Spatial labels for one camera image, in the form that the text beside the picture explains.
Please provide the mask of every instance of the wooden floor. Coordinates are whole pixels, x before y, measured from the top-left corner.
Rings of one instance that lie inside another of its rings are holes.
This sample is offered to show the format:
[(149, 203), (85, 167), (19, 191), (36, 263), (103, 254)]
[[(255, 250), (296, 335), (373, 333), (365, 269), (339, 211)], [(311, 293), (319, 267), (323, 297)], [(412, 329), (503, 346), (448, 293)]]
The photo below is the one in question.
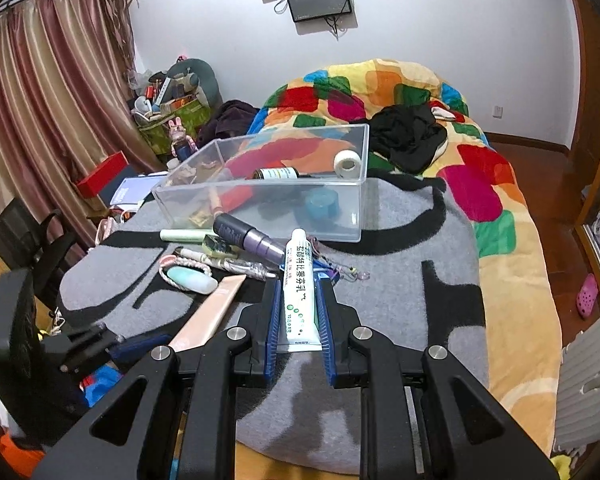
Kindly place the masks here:
[(576, 295), (589, 273), (574, 238), (574, 221), (582, 202), (567, 156), (528, 146), (492, 142), (492, 147), (513, 166), (518, 185), (540, 235), (551, 291), (560, 317), (563, 345), (600, 317), (600, 303), (583, 320), (576, 310)]

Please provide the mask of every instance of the white wall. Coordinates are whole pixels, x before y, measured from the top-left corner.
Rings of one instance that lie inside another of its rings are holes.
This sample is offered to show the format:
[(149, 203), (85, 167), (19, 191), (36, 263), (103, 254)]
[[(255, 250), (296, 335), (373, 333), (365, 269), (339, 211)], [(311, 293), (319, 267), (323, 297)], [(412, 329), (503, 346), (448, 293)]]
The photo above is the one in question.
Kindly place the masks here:
[[(321, 21), (295, 25), (277, 0), (138, 0), (138, 52), (151, 70), (179, 54), (218, 76), (222, 97), (260, 106), (286, 81), (373, 57), (420, 62), (459, 89), (492, 132), (570, 144), (579, 90), (568, 0), (354, 0), (337, 41)], [(501, 120), (494, 105), (504, 107)]]

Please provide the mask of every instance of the pink crocs shoe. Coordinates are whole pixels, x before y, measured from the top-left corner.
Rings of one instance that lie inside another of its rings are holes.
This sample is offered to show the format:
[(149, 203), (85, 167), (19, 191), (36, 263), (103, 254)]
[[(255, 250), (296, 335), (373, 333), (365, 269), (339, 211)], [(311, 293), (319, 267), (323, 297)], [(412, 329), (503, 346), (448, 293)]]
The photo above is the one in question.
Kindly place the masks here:
[(593, 274), (589, 274), (582, 284), (582, 288), (576, 298), (576, 306), (578, 312), (583, 319), (587, 319), (593, 311), (593, 305), (596, 303), (598, 297), (598, 284), (596, 283), (596, 277)]

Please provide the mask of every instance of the colorful blanket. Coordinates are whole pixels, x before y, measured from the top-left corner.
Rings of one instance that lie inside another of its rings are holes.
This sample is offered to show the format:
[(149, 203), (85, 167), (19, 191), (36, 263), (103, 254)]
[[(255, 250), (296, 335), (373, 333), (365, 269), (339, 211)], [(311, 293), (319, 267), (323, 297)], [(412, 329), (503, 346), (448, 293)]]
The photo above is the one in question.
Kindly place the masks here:
[[(561, 336), (542, 248), (510, 164), (488, 147), (484, 133), (468, 117), (462, 95), (416, 63), (375, 59), (335, 65), (279, 88), (249, 133), (348, 123), (370, 118), (385, 106), (423, 103), (446, 108), (456, 117), (440, 121), (448, 132), (448, 148), (424, 176), (447, 182), (474, 228), (490, 391), (548, 454)], [(369, 166), (392, 169), (375, 154), (370, 154)], [(282, 477), (272, 475), (275, 470), (290, 472), (246, 448), (237, 455), (252, 471), (266, 470), (268, 478)], [(241, 470), (238, 461), (237, 472)]]

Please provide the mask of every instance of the gray blanket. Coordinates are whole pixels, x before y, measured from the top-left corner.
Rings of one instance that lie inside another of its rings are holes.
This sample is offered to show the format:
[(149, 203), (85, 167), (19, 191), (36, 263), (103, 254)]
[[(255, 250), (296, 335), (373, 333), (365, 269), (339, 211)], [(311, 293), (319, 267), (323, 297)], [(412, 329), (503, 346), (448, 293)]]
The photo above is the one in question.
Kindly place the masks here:
[[(470, 222), (442, 179), (370, 170), (373, 175), (380, 178), (365, 184), (362, 240), (324, 250), (370, 273), (368, 281), (341, 281), (334, 289), (338, 301), (354, 306), (363, 324), (396, 344), (447, 346), (488, 385), (484, 307)], [(157, 259), (176, 246), (155, 240), (163, 222), (155, 204), (145, 205), (123, 229), (151, 235), (128, 233), (123, 242), (122, 235), (113, 234), (108, 246), (95, 248), (67, 273), (61, 300), (69, 323), (98, 315), (125, 336), (184, 323), (199, 299), (155, 279)], [(253, 294), (237, 297), (225, 327), (237, 322), (245, 304), (259, 299), (255, 283)], [(83, 310), (89, 315), (78, 316)], [(238, 391), (237, 416), (237, 439), (261, 453), (323, 470), (358, 472), (360, 394), (328, 386), (319, 352), (279, 355), (268, 390)]]

